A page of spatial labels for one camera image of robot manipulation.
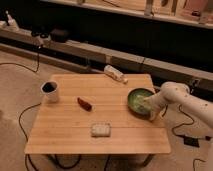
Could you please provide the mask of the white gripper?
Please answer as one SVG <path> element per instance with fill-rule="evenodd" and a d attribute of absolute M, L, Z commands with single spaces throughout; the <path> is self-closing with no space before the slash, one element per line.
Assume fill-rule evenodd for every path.
<path fill-rule="evenodd" d="M 164 108 L 163 97 L 160 94 L 155 94 L 145 98 L 145 101 L 151 106 L 150 121 L 154 121 L 161 110 Z"/>

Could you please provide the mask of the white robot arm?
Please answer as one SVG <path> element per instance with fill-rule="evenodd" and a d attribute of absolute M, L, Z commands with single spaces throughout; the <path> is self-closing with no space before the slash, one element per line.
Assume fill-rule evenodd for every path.
<path fill-rule="evenodd" d="M 158 93 L 146 97 L 144 102 L 151 106 L 151 120 L 154 120 L 166 105 L 179 103 L 213 129 L 213 103 L 191 95 L 186 84 L 165 82 Z"/>

